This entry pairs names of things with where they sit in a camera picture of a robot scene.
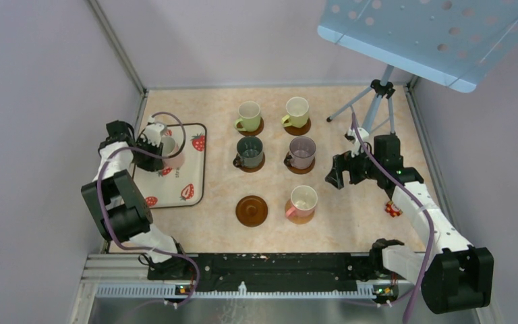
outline black mug handle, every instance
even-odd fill
[[[293,167],[293,166],[291,165],[291,160],[292,160],[292,158],[293,158],[293,157],[292,157],[289,153],[287,153],[287,156],[286,156],[286,157],[285,157],[285,159],[283,160],[283,164],[284,164],[284,165],[286,165],[287,167]]]
[[[243,164],[241,164],[241,157],[239,155],[234,158],[233,166],[234,167],[243,167]]]

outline purple mug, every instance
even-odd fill
[[[314,141],[305,136],[295,137],[289,144],[289,153],[285,157],[284,164],[287,167],[306,169],[314,160],[316,145]]]

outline light blue music stand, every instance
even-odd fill
[[[388,64],[381,87],[388,86],[396,67],[471,92],[517,44],[518,0],[328,0],[318,34]],[[369,86],[327,121],[353,109],[352,104],[371,90]],[[362,128],[372,132],[385,97],[389,96],[376,91]],[[388,110],[394,133],[391,99]]]

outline dark gray mug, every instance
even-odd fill
[[[316,145],[314,141],[305,136],[295,137],[289,144],[289,153],[283,161],[287,167],[306,169],[314,160]]]
[[[255,136],[243,137],[237,142],[237,156],[233,160],[235,167],[253,169],[263,161],[263,143]]]

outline wooden coaster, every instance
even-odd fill
[[[311,129],[311,119],[309,118],[307,120],[307,123],[305,124],[305,126],[303,126],[301,128],[296,128],[295,126],[287,126],[284,129],[287,133],[289,133],[290,135],[293,135],[293,136],[301,136],[301,135],[307,134],[309,132],[309,130]]]
[[[259,170],[261,170],[261,168],[263,167],[263,165],[265,165],[265,152],[263,152],[263,160],[261,161],[261,163],[259,163],[259,165],[257,165],[256,167],[250,169],[248,167],[240,167],[240,169],[243,171],[243,172],[247,172],[247,173],[253,173],[253,172],[257,172]]]
[[[268,213],[267,203],[257,196],[242,198],[235,208],[237,219],[247,227],[256,227],[263,224]]]
[[[289,199],[287,201],[287,203],[285,204],[285,213],[287,213],[287,211],[289,209],[291,209],[293,205],[291,204],[291,199]],[[307,224],[308,222],[311,221],[311,219],[314,217],[314,214],[316,213],[316,209],[315,211],[312,212],[311,215],[308,215],[307,217],[297,217],[295,215],[291,215],[289,218],[287,218],[288,220],[292,221],[293,223],[297,224],[297,225],[302,225],[302,224]]]
[[[243,130],[238,131],[243,136],[257,136],[259,133],[263,131],[263,127],[265,123],[263,122],[263,117],[261,117],[261,124],[259,124],[259,128],[254,130],[253,132],[244,132]]]
[[[309,167],[306,168],[306,169],[297,169],[296,167],[290,167],[290,166],[287,166],[287,165],[285,167],[287,167],[287,169],[289,169],[289,171],[293,172],[294,174],[307,174],[307,173],[311,172],[311,170],[314,169],[315,162],[316,162],[316,158],[313,159],[313,162],[311,163],[311,165],[309,165]]]

